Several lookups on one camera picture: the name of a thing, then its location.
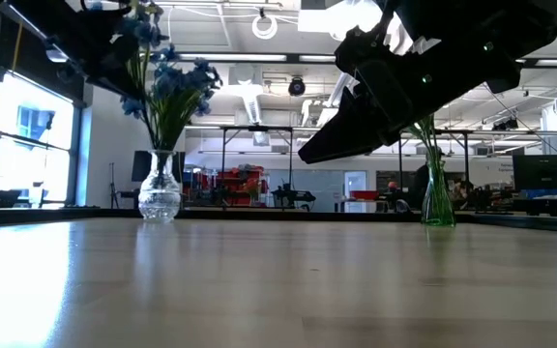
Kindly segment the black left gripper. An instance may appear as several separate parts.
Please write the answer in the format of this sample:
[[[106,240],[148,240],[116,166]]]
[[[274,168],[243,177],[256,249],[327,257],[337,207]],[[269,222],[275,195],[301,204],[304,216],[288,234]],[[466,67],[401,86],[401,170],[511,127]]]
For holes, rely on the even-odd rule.
[[[127,33],[111,43],[131,0],[106,0],[119,5],[104,9],[102,0],[88,6],[79,0],[74,10],[66,0],[21,0],[21,16],[49,44],[65,44],[65,77],[83,76],[90,83],[119,95],[137,95],[127,63],[138,56],[138,40]]]

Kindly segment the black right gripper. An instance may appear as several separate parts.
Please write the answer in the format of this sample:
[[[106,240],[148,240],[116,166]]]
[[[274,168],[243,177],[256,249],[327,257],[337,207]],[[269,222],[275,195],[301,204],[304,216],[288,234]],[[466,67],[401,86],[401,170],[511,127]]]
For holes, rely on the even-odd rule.
[[[358,84],[337,114],[300,150],[305,163],[338,160],[392,145],[402,131],[462,95],[462,89],[432,72],[395,69],[368,60],[354,71]]]

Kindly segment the blue flower bunch long stems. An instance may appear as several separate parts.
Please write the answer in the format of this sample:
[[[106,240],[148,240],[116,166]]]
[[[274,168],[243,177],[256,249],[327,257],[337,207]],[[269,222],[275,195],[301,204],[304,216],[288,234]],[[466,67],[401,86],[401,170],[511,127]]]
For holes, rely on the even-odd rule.
[[[154,150],[172,151],[190,121],[196,94],[184,85],[185,74],[175,67],[172,49],[143,55],[137,53],[126,63],[134,97],[121,97],[124,114],[143,123]]]

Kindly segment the green glass vase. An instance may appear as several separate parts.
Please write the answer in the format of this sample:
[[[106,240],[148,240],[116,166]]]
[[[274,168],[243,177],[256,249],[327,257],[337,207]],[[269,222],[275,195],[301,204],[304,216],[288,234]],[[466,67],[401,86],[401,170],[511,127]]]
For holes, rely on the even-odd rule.
[[[455,226],[454,208],[445,179],[444,162],[439,155],[426,161],[428,181],[422,205],[422,224],[427,226]]]

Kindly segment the clear glass vase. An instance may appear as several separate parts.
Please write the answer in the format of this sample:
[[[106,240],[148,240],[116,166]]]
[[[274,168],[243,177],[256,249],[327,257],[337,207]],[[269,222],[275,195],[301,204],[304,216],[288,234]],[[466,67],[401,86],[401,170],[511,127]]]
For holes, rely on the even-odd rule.
[[[173,174],[174,153],[150,151],[149,173],[141,183],[138,210],[144,219],[171,222],[181,207],[181,188]]]

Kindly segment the white door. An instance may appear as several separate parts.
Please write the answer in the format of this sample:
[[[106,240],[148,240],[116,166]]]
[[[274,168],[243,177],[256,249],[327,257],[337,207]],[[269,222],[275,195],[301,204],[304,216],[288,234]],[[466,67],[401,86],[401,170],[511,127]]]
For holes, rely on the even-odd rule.
[[[351,198],[353,190],[366,190],[367,178],[365,171],[346,171],[344,173],[344,193],[346,198]],[[366,203],[346,202],[346,213],[365,213]]]

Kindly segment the black background robot device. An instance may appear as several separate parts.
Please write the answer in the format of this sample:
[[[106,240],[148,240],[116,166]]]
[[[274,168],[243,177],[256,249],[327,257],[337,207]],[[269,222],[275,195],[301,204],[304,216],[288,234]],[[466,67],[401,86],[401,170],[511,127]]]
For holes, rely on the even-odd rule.
[[[274,206],[276,208],[298,208],[298,203],[309,211],[314,205],[316,197],[307,190],[295,190],[290,184],[282,184],[272,191]]]

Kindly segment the black overhead light bar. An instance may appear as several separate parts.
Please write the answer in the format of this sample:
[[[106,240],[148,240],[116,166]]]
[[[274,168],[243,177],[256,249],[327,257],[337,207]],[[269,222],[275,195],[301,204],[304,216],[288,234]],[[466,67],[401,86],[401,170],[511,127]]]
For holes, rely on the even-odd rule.
[[[181,53],[183,61],[194,61],[197,58],[210,62],[224,63],[284,63],[284,64],[321,64],[333,65],[334,55],[327,54],[271,54],[271,53]],[[557,59],[522,58],[516,62],[527,69],[557,69]]]

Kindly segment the red storage shelf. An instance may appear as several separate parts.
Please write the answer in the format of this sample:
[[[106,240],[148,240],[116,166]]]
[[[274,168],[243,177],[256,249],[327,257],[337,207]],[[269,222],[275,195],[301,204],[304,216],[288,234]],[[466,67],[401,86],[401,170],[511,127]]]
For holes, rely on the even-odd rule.
[[[262,166],[243,164],[221,171],[216,180],[220,204],[230,207],[265,207],[267,182]]]

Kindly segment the white ceiling light panel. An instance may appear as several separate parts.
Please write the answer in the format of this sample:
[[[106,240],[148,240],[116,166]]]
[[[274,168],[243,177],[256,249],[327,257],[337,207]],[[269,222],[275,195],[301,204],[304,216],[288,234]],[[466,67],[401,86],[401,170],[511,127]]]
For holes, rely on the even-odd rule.
[[[358,25],[368,31],[381,17],[374,0],[301,0],[298,30],[336,34]]]

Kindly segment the black background table frame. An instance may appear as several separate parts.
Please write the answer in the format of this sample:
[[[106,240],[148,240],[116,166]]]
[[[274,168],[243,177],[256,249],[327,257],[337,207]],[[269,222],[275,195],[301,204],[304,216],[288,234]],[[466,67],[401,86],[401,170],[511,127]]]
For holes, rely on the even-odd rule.
[[[469,173],[470,159],[473,151],[461,133],[436,132],[437,145],[442,151],[442,161],[447,184],[452,187],[455,181],[465,180]],[[414,135],[405,132],[396,145],[399,156],[401,185],[409,191],[413,185],[416,171],[425,163],[425,146]]]
[[[225,183],[225,157],[226,157],[226,146],[227,144],[237,136],[241,131],[249,132],[275,132],[277,135],[281,136],[284,142],[289,147],[289,167],[288,167],[288,185],[292,187],[293,178],[293,144],[294,144],[294,129],[292,127],[283,126],[263,126],[259,123],[248,125],[248,126],[220,126],[222,131],[221,140],[221,169],[220,169],[220,189],[224,188]]]

